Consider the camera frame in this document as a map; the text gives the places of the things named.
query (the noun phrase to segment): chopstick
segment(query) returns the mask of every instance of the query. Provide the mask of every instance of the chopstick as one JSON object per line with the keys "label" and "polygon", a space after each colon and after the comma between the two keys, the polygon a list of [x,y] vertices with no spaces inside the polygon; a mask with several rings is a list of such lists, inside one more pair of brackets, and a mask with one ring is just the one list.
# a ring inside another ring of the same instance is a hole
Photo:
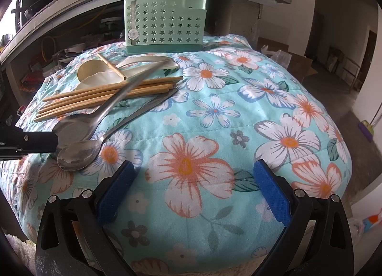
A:
{"label": "chopstick", "polygon": [[[154,87],[154,86],[157,86],[157,85],[163,85],[163,83],[153,83],[153,84],[149,84],[147,86]],[[145,87],[146,87],[145,85],[139,85],[134,90],[142,89],[142,88],[145,88]],[[111,87],[109,87],[109,88],[101,88],[101,89],[98,89],[98,90],[88,91],[88,92],[85,92],[85,93],[82,93],[82,94],[78,94],[78,95],[74,95],[74,96],[69,96],[69,97],[61,99],[59,101],[54,101],[53,103],[49,103],[49,104],[44,105],[43,108],[39,110],[39,114],[44,113],[44,112],[46,112],[48,110],[57,108],[57,107],[65,106],[67,104],[72,104],[72,103],[76,103],[76,102],[87,100],[87,99],[93,99],[95,97],[100,97],[100,96],[103,96],[103,95],[114,94],[114,93],[116,93],[119,90],[119,88],[117,88],[117,87],[113,87],[111,90],[110,89],[111,89]]]}
{"label": "chopstick", "polygon": [[112,63],[110,63],[110,62],[109,62],[106,58],[104,58],[101,54],[97,53],[97,56],[98,56],[101,60],[103,60],[104,63],[105,63],[106,65],[108,65],[108,67],[109,67],[112,71],[114,71],[117,75],[119,75],[123,80],[126,80],[126,79],[127,79],[127,77],[126,77],[123,73],[121,73],[121,72],[118,70],[117,67],[115,67]]}
{"label": "chopstick", "polygon": [[[155,78],[155,79],[147,79],[147,80],[143,80],[139,86],[142,86],[142,85],[147,85],[147,84],[157,84],[157,83],[171,83],[171,82],[178,82],[180,80],[183,80],[183,77],[182,76],[177,76],[177,77],[165,77],[165,78]],[[86,89],[81,89],[81,90],[75,90],[75,91],[70,91],[70,92],[66,92],[66,93],[61,93],[61,94],[57,94],[57,95],[53,95],[53,96],[49,96],[49,97],[45,97],[42,101],[45,103],[47,101],[51,101],[51,100],[54,100],[54,99],[61,99],[63,97],[69,97],[69,96],[74,96],[74,95],[79,95],[79,94],[83,94],[83,93],[86,93],[86,92],[90,92],[90,91],[96,91],[95,93],[93,94],[96,94],[96,93],[99,93],[99,92],[105,92],[105,91],[111,91],[111,90],[118,90],[120,89],[125,83],[127,83],[127,81],[123,81],[123,82],[119,82],[119,83],[113,83],[113,84],[108,84],[106,86],[103,86],[103,87],[100,87],[100,86],[96,86],[96,87],[91,87],[91,88],[86,88]]]}
{"label": "chopstick", "polygon": [[[160,94],[160,93],[166,93],[169,91],[169,89],[172,89],[172,84],[167,85],[156,85],[153,87],[146,87],[146,88],[140,88],[137,90],[133,90],[128,93],[128,95],[125,97],[125,99],[131,99],[134,97],[142,97],[142,96],[148,96],[153,94]],[[93,99],[88,99],[85,101],[81,101],[79,103],[72,103],[63,107],[58,107],[53,110],[49,110],[47,112],[44,112],[42,114],[39,114],[34,119],[34,122],[39,122],[42,120],[51,119],[53,117],[57,117],[60,115],[63,115],[68,112],[72,112],[79,109],[89,108],[93,106],[97,106],[99,104],[103,104],[105,101],[107,101],[112,95],[104,95],[100,97],[96,97]]]}

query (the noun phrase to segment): floral quilt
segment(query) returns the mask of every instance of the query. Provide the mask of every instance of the floral quilt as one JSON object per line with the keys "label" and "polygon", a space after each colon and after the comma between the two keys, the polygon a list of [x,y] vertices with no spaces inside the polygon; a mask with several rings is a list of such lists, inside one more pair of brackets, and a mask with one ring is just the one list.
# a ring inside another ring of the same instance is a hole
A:
{"label": "floral quilt", "polygon": [[[253,179],[258,159],[310,196],[343,195],[351,158],[322,104],[243,37],[205,37],[203,47],[162,54],[180,68],[154,76],[182,75],[179,91],[116,132],[85,169],[63,171],[49,154],[0,164],[1,190],[31,240],[50,195],[94,189],[124,160],[138,177],[104,228],[126,262],[149,274],[218,270],[267,254],[283,225]],[[77,69],[97,52],[115,64],[129,57],[123,43],[76,57],[45,79],[17,126],[50,131],[62,117],[34,123],[42,99],[73,90]],[[149,99],[120,102],[94,138]]]}

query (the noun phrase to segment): bundle of chopsticks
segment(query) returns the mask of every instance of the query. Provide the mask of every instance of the bundle of chopsticks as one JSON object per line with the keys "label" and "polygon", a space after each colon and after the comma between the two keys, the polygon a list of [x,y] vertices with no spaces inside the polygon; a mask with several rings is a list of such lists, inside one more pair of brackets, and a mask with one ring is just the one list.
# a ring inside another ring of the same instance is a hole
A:
{"label": "bundle of chopsticks", "polygon": [[[180,80],[183,80],[182,76],[143,80],[139,86],[127,94],[125,99],[166,93]],[[91,87],[45,97],[42,101],[49,103],[44,105],[43,108],[39,110],[39,113],[34,121],[40,122],[42,120],[61,116],[68,112],[101,105],[127,82],[128,81],[123,81],[120,83],[108,84],[102,87]]]}

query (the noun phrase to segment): stainless steel utensil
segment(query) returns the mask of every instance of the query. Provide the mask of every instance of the stainless steel utensil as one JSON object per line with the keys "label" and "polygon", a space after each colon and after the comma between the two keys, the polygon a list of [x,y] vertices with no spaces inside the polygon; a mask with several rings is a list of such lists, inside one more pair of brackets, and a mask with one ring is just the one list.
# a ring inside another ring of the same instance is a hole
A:
{"label": "stainless steel utensil", "polygon": [[67,116],[59,121],[52,130],[52,132],[58,136],[58,146],[56,152],[51,153],[51,157],[56,159],[60,151],[71,143],[84,141],[91,138],[98,125],[109,113],[109,111],[113,109],[113,107],[121,101],[128,92],[141,83],[142,80],[147,78],[150,74],[161,68],[166,63],[167,61],[161,61],[149,64],[146,71],[130,77],[130,81],[117,93],[110,97],[104,104],[102,104],[95,112],[90,114],[79,113],[76,115]]}
{"label": "stainless steel utensil", "polygon": [[98,153],[101,150],[101,146],[103,142],[110,137],[116,130],[118,130],[121,126],[126,123],[131,122],[135,118],[149,111],[150,109],[156,107],[170,96],[172,96],[176,91],[176,88],[173,88],[168,93],[158,95],[137,111],[133,112],[130,116],[124,118],[122,122],[118,123],[116,126],[108,130],[104,135],[96,140],[84,140],[75,143],[71,143],[70,145],[64,147],[58,157],[57,164],[64,171],[78,171],[80,169],[85,168],[89,164],[91,164]]}

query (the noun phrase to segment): blue gripper pad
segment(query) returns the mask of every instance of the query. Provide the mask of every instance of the blue gripper pad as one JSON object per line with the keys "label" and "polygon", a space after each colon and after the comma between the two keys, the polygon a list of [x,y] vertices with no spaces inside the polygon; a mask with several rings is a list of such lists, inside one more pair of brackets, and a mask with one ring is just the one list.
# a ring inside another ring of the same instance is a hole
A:
{"label": "blue gripper pad", "polygon": [[290,214],[290,202],[279,188],[276,181],[269,173],[270,168],[263,160],[258,160],[253,166],[253,177],[267,201],[276,220],[282,222],[285,227],[292,219]]}
{"label": "blue gripper pad", "polygon": [[129,162],[97,204],[97,222],[100,226],[110,223],[119,205],[136,177],[134,165]]}

